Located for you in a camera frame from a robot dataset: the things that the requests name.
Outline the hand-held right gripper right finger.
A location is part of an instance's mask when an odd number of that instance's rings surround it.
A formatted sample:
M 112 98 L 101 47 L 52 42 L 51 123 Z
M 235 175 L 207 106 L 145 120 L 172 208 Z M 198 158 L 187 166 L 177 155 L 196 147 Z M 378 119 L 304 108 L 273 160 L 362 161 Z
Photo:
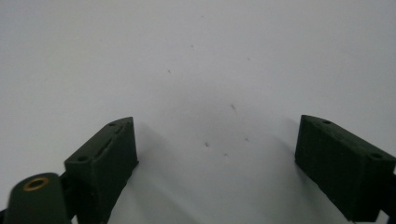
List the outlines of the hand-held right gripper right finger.
M 396 157 L 337 124 L 301 116 L 295 162 L 349 221 L 396 222 Z

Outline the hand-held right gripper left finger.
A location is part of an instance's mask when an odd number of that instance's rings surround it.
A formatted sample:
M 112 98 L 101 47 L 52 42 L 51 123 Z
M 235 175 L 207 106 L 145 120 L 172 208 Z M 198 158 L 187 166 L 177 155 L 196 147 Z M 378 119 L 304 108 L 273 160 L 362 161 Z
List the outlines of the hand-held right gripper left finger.
M 64 162 L 64 186 L 79 224 L 107 224 L 138 164 L 134 119 L 105 125 Z

